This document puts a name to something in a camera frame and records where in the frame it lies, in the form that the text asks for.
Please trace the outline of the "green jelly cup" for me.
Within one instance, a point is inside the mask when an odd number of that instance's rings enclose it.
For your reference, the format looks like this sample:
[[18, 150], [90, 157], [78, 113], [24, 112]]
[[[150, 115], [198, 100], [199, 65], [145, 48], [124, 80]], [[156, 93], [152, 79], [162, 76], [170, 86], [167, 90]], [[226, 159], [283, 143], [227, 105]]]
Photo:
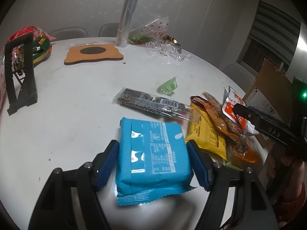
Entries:
[[177, 84], [176, 76], [175, 76], [175, 77], [167, 80], [163, 84], [161, 84], [157, 88], [157, 92], [170, 96], [170, 95], [172, 95], [174, 93], [174, 90], [176, 90], [177, 88], [178, 88], [178, 84]]

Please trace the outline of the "clear cellophane roll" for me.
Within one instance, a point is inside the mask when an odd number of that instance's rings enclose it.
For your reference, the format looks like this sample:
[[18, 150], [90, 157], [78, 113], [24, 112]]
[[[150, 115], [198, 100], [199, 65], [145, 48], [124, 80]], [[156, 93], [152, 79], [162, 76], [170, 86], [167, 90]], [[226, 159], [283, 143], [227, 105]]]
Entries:
[[126, 47], [132, 26], [132, 17], [138, 0], [125, 0], [116, 35], [116, 46]]

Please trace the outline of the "cardboard box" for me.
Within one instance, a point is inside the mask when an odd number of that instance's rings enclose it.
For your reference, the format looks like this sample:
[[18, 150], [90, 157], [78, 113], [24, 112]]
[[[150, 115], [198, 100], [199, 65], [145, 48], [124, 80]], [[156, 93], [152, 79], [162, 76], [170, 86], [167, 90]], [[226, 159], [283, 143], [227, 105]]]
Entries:
[[292, 117], [292, 82], [275, 65], [264, 60], [243, 101], [288, 125]]

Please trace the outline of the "white chair right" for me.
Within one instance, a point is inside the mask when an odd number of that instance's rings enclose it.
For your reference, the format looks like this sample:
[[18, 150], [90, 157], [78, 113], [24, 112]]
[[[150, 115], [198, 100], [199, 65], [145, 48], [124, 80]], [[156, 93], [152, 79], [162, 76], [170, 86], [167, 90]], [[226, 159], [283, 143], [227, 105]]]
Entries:
[[247, 92], [256, 77], [237, 63], [226, 66], [222, 72], [233, 80], [244, 92]]

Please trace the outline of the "window with striped blind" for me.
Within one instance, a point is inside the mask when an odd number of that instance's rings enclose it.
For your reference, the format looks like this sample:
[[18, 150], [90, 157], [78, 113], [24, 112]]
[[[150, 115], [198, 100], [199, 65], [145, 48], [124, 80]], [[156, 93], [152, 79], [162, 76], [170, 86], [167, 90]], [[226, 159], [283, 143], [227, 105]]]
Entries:
[[301, 22], [281, 9], [259, 1], [251, 29], [237, 62], [259, 73], [264, 60], [285, 74], [294, 57]]

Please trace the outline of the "orange clear snack bag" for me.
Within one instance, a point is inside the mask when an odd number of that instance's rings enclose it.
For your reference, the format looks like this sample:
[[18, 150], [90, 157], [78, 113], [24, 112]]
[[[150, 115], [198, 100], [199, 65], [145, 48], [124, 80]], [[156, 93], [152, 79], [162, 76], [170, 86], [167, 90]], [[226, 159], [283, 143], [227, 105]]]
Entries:
[[243, 131], [223, 114], [222, 105], [214, 96], [207, 92], [203, 98], [191, 96], [191, 103], [206, 111], [218, 132], [232, 140], [227, 148], [227, 158], [232, 165], [244, 169], [260, 163], [260, 156], [251, 148]]

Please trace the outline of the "crumpled clear plastic wrap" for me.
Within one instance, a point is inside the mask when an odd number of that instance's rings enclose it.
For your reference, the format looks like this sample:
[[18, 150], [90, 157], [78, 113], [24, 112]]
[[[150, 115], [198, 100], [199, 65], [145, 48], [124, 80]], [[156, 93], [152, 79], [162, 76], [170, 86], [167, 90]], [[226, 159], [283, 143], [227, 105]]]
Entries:
[[169, 41], [147, 42], [145, 46], [157, 55], [171, 57], [176, 61], [191, 59], [191, 54], [183, 51], [181, 44]]

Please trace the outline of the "black phone stand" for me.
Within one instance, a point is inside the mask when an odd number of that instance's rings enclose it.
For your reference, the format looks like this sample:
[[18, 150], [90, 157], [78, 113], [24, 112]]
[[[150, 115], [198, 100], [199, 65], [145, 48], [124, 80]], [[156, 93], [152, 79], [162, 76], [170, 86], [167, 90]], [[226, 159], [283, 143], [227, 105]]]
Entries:
[[[33, 33], [23, 35], [5, 45], [5, 81], [9, 101], [7, 112], [13, 115], [20, 108], [37, 103], [37, 87], [33, 67]], [[12, 67], [12, 51], [23, 46], [23, 66], [14, 70]]]

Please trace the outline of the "yellow snack packet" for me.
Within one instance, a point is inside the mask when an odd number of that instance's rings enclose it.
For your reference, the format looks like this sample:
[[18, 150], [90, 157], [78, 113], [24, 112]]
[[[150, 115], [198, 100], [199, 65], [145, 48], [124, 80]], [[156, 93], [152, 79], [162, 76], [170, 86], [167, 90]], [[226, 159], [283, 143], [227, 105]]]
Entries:
[[216, 130], [206, 111], [193, 103], [190, 104], [190, 108], [191, 120], [185, 142], [194, 140], [200, 149], [226, 160], [226, 141], [223, 134]]

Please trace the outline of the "blue snack packet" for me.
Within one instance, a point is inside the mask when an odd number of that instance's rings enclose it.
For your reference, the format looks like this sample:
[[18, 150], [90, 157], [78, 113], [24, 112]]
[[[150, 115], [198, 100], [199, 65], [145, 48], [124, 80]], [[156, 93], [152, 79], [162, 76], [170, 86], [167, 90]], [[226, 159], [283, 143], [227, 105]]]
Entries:
[[189, 192], [193, 175], [180, 124], [122, 118], [116, 166], [119, 206]]

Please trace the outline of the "polka dot cellophane bag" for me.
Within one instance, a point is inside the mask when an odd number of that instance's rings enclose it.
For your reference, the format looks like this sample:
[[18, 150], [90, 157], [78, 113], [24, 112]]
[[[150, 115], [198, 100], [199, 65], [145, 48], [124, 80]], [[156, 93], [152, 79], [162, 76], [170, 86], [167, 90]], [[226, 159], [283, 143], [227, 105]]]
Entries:
[[128, 41], [142, 45], [162, 39], [169, 25], [169, 17], [157, 17], [131, 30]]

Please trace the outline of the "brown sesame bar red label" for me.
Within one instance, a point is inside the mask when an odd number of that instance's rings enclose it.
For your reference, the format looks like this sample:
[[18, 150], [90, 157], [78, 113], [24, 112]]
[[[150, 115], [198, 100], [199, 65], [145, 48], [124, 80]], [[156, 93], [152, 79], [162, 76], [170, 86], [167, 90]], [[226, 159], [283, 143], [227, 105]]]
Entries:
[[259, 135], [260, 133], [255, 129], [255, 126], [245, 118], [236, 115], [233, 112], [234, 105], [241, 104], [245, 106], [246, 104], [244, 101], [239, 97], [238, 93], [235, 89], [229, 86], [228, 90], [224, 90], [223, 96], [223, 105], [222, 105], [222, 112], [223, 114], [228, 117], [232, 122], [234, 122], [241, 131], [247, 136], [255, 136]]

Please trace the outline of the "stainless steel refrigerator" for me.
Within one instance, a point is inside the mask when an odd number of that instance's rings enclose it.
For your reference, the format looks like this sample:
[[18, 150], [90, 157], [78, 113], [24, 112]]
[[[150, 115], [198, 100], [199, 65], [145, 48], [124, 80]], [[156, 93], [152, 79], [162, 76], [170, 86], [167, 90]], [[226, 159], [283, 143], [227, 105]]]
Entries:
[[302, 21], [295, 54], [286, 73], [288, 80], [293, 82], [294, 77], [306, 81], [307, 76], [307, 27]]

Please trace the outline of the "red green snack bag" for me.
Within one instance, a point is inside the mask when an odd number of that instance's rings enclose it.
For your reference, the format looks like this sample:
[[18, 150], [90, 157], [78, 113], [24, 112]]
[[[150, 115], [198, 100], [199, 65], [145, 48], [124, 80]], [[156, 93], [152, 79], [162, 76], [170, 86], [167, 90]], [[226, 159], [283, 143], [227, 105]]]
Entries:
[[[52, 45], [51, 41], [56, 40], [55, 37], [47, 34], [41, 28], [37, 26], [27, 26], [21, 28], [17, 32], [15, 32], [7, 41], [7, 43], [29, 33], [33, 33], [33, 42], [32, 42], [32, 60], [33, 67], [36, 67], [41, 62], [48, 59], [51, 55]], [[19, 45], [14, 48], [12, 52], [12, 61], [14, 64], [14, 70], [18, 71], [24, 67], [24, 49], [23, 45]]]

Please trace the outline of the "gold foil wrapper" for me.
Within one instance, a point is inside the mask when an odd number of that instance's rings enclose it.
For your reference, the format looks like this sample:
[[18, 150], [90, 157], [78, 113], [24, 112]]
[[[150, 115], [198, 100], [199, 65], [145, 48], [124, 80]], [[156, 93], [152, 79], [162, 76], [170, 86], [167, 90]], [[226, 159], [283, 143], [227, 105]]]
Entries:
[[174, 46], [181, 46], [181, 44], [172, 36], [170, 35], [165, 35], [162, 40], [165, 42], [165, 43], [168, 43], [168, 44], [172, 44]]

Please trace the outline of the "dark seed bar clear wrapper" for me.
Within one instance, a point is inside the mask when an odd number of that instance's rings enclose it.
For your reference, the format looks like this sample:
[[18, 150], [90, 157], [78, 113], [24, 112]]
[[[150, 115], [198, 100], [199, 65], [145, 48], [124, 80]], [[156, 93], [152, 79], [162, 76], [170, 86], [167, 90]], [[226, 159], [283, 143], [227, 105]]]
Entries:
[[192, 108], [189, 106], [138, 90], [123, 88], [113, 98], [113, 102], [172, 119], [191, 120]]

